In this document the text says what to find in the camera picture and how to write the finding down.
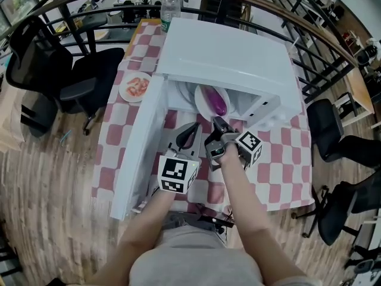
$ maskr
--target red and white checkered tablecloth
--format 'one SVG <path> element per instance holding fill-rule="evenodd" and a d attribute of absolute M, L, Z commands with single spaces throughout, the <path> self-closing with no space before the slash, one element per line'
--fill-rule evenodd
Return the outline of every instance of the red and white checkered tablecloth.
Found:
<path fill-rule="evenodd" d="M 118 172 L 127 141 L 138 113 L 139 103 L 127 103 L 118 93 L 123 76 L 130 71 L 152 74 L 155 71 L 164 36 L 157 21 L 141 22 L 125 59 L 121 62 L 102 123 L 93 172 L 92 197 L 112 201 Z M 263 141 L 260 159 L 246 171 L 252 187 L 268 211 L 306 206 L 311 197 L 310 131 L 303 112 L 289 126 L 268 132 L 253 132 Z M 186 195 L 178 194 L 173 210 L 194 212 L 194 203 L 202 203 L 217 212 L 229 212 L 229 198 L 221 171 L 211 172 L 205 155 L 204 140 L 212 125 L 200 114 L 168 111 L 160 147 L 152 169 L 150 186 L 157 182 L 159 155 L 165 151 L 165 141 L 172 129 L 190 122 L 202 124 L 201 167 L 197 179 Z M 243 122 L 230 120 L 230 125 L 243 130 Z"/>

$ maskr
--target wooden floor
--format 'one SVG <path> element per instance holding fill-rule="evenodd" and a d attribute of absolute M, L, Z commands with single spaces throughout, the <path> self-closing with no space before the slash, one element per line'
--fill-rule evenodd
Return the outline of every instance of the wooden floor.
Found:
<path fill-rule="evenodd" d="M 337 84 L 325 96 L 342 93 Z M 24 128 L 22 151 L 0 153 L 0 214 L 11 245 L 17 250 L 30 285 L 45 285 L 55 277 L 80 283 L 105 263 L 126 222 L 108 218 L 110 205 L 91 199 L 91 178 L 102 115 L 88 137 L 82 135 L 83 115 L 57 117 L 51 134 L 36 140 Z M 345 129 L 346 134 L 372 138 L 369 117 Z M 60 145 L 63 135 L 72 130 Z M 313 184 L 333 188 L 341 180 L 352 183 L 371 171 L 349 160 L 324 163 L 317 152 Z M 303 213 L 306 208 L 298 209 Z M 291 210 L 270 213 L 274 234 L 288 255 L 307 274 L 338 285 L 353 237 L 342 234 L 326 246 L 317 232 L 301 238 L 304 220 L 292 220 Z M 352 215 L 348 225 L 359 227 L 365 214 Z"/>

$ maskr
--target black and white marker cube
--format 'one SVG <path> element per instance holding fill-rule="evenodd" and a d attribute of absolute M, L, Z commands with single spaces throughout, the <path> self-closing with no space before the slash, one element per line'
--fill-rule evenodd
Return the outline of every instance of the black and white marker cube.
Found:
<path fill-rule="evenodd" d="M 196 179 L 199 162 L 160 156 L 157 179 L 163 191 L 186 194 Z"/>
<path fill-rule="evenodd" d="M 236 142 L 250 153 L 250 165 L 252 166 L 262 155 L 262 141 L 253 133 L 246 130 L 236 138 Z"/>

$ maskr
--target person's hand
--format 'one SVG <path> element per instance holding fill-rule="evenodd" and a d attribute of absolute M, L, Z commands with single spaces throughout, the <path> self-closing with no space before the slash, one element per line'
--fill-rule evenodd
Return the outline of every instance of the person's hand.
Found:
<path fill-rule="evenodd" d="M 238 158 L 238 149 L 235 143 L 228 143 L 225 148 L 224 155 L 218 159 L 218 163 L 224 165 L 226 162 L 231 159 Z"/>

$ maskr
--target plastic water bottle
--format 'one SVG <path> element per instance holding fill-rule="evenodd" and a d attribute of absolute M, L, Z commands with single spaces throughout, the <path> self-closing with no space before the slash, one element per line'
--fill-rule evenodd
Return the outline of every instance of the plastic water bottle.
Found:
<path fill-rule="evenodd" d="M 161 4 L 161 32 L 167 33 L 173 17 L 180 17 L 180 0 L 163 0 Z"/>

